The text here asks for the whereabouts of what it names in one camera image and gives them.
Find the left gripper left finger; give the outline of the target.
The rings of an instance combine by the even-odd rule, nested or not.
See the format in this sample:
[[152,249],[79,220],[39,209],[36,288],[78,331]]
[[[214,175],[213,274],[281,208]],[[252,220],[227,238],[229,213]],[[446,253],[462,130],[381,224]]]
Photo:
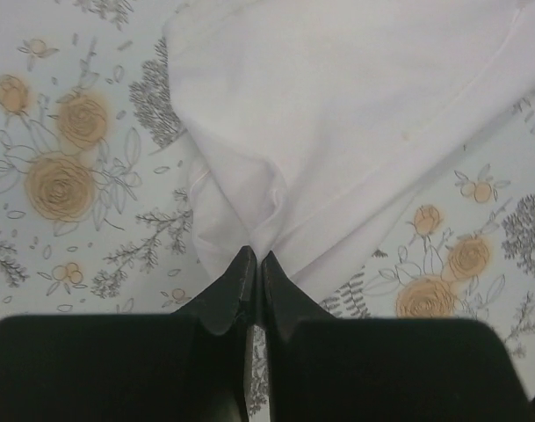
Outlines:
[[0,421],[245,421],[255,255],[171,314],[0,321]]

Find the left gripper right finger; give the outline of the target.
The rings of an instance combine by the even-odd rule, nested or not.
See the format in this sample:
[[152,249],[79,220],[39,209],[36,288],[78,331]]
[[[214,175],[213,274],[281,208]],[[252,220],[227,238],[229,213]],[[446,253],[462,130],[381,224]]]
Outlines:
[[502,341],[469,319],[342,319],[261,265],[274,421],[530,421]]

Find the white t shirt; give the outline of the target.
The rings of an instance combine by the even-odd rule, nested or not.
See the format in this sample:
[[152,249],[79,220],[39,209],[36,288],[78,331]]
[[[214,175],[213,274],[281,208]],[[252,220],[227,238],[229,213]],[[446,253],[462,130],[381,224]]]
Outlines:
[[183,1],[163,32],[201,264],[273,252],[315,296],[535,85],[535,1]]

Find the floral tablecloth mat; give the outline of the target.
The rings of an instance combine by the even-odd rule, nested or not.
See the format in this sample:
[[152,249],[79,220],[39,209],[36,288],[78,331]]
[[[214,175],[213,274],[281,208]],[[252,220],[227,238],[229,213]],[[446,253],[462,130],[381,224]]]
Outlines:
[[[193,244],[199,149],[171,106],[163,32],[181,2],[0,1],[0,321],[171,314],[227,270],[212,278]],[[288,279],[342,319],[485,324],[492,308],[506,322],[494,240],[535,164],[535,147],[509,144],[517,101],[422,178],[338,287],[315,296]],[[261,265],[276,255],[254,255],[247,410],[270,401]]]

